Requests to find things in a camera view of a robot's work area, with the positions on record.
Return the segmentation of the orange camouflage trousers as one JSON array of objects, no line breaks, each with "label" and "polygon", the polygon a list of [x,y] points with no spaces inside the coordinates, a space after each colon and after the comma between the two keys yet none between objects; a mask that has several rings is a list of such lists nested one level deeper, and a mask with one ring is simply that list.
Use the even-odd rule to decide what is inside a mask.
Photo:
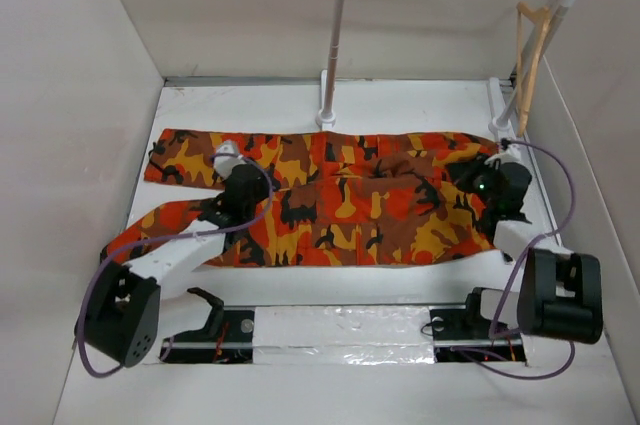
[{"label": "orange camouflage trousers", "polygon": [[318,132],[231,140],[269,173],[275,192],[216,267],[427,266],[492,246],[481,228],[485,204],[448,170],[493,155],[488,139]]}]

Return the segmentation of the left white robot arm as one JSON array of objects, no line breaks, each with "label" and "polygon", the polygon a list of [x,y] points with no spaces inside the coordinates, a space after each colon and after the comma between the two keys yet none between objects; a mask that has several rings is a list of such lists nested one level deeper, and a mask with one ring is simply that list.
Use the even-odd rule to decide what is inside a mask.
[{"label": "left white robot arm", "polygon": [[[86,372],[94,378],[112,374],[91,365],[88,348],[123,369],[140,363],[156,340],[167,339],[171,345],[184,337],[208,342],[223,334],[223,301],[199,287],[185,287],[184,280],[260,221],[265,214],[257,205],[270,207],[273,196],[269,175],[251,160],[240,161],[224,191],[207,201],[182,233],[130,242],[108,253],[89,282],[74,329]],[[161,303],[183,294],[203,299],[208,307],[194,310],[189,330],[178,331],[161,319]]]}]

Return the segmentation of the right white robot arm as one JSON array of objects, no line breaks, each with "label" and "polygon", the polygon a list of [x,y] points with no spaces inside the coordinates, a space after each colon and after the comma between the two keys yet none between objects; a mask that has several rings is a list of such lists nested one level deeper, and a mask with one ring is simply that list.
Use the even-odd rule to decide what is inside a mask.
[{"label": "right white robot arm", "polygon": [[532,182],[522,164],[491,161],[485,154],[446,167],[453,184],[485,205],[480,231],[495,248],[516,260],[522,271],[516,305],[516,326],[509,330],[495,310],[479,304],[462,314],[462,326],[473,338],[525,334],[595,344],[602,335],[599,260],[555,247],[549,232],[535,229],[522,211]]}]

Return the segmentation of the wooden clothes hanger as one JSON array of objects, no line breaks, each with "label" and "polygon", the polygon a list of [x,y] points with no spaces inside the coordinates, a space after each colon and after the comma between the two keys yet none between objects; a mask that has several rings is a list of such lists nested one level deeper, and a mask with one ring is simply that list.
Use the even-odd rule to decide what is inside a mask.
[{"label": "wooden clothes hanger", "polygon": [[[531,9],[523,1],[516,5],[516,80],[515,106],[518,113],[518,128],[516,136],[522,138],[528,124],[529,114],[533,103],[534,92],[540,61],[543,57],[545,40],[550,32],[551,12],[547,7]],[[532,24],[530,38],[532,45],[525,49],[523,43],[523,19]]]}]

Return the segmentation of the black base rail with foil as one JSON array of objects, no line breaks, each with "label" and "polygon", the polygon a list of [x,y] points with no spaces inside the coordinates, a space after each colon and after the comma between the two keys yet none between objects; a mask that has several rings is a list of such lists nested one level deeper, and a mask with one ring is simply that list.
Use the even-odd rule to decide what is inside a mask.
[{"label": "black base rail with foil", "polygon": [[218,365],[524,363],[520,336],[489,337],[496,300],[496,293],[475,289],[452,304],[216,306],[211,329],[170,333],[159,358]]}]

